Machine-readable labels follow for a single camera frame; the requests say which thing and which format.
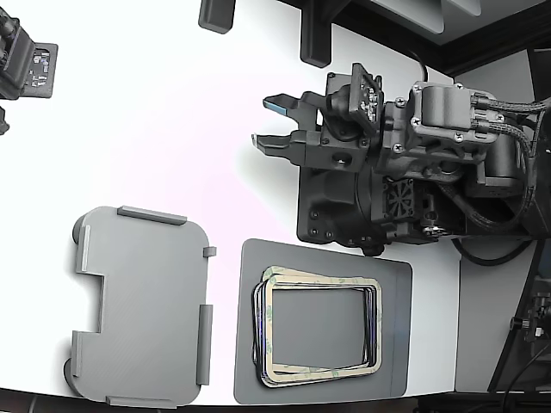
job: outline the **cable connector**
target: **cable connector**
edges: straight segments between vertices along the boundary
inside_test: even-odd
[[[481,94],[471,96],[471,103],[477,109],[487,110],[490,107],[491,99]]]

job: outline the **screw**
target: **screw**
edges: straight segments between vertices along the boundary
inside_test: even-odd
[[[403,151],[404,151],[404,146],[402,146],[402,144],[394,144],[393,146],[394,153],[402,153]]]
[[[399,97],[394,101],[394,104],[396,105],[396,108],[405,108],[406,99],[404,99],[403,97]]]

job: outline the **black metal frame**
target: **black metal frame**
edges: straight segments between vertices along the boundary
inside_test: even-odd
[[[428,66],[451,77],[551,42],[551,1],[442,46],[350,0],[279,1],[302,11],[300,58],[317,67],[331,62],[332,22],[402,54],[415,52]],[[235,0],[202,0],[200,25],[226,33],[233,21],[233,8],[228,11],[228,4],[235,6]]]

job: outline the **black equipment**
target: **black equipment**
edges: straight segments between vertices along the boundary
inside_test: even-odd
[[[328,75],[326,96],[263,103],[299,127],[253,144],[300,166],[301,241],[378,256],[385,244],[444,236],[551,237],[551,99],[508,103],[423,81],[385,102],[382,78],[354,64],[351,76]]]
[[[34,43],[19,19],[0,8],[0,99],[52,97],[58,47]],[[9,130],[0,108],[0,135]]]

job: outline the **gray mat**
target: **gray mat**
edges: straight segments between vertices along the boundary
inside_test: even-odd
[[[407,386],[412,268],[392,262],[251,239],[242,252],[234,396],[240,404],[342,403],[398,398]],[[272,265],[338,277],[371,277],[382,290],[382,364],[371,376],[270,389],[252,362],[251,295]],[[353,291],[278,291],[274,295],[274,358],[303,366],[357,364],[362,298]],[[314,319],[312,314],[321,317]]]

